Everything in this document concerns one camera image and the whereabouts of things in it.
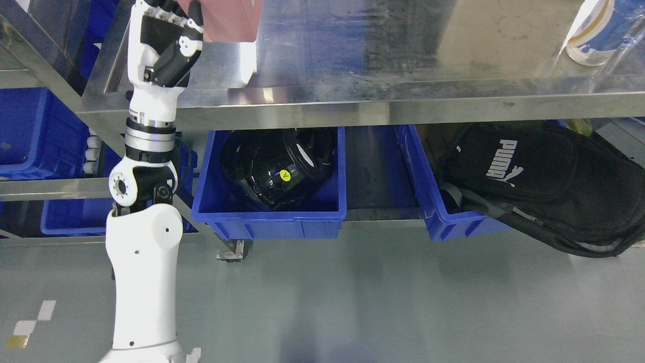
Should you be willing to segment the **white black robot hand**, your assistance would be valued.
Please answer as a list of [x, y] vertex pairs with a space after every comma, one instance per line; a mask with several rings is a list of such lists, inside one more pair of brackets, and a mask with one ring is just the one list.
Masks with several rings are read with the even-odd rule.
[[177, 101], [201, 56], [204, 20], [200, 1], [136, 1], [127, 35], [127, 76], [134, 87], [131, 118], [148, 127], [175, 122]]

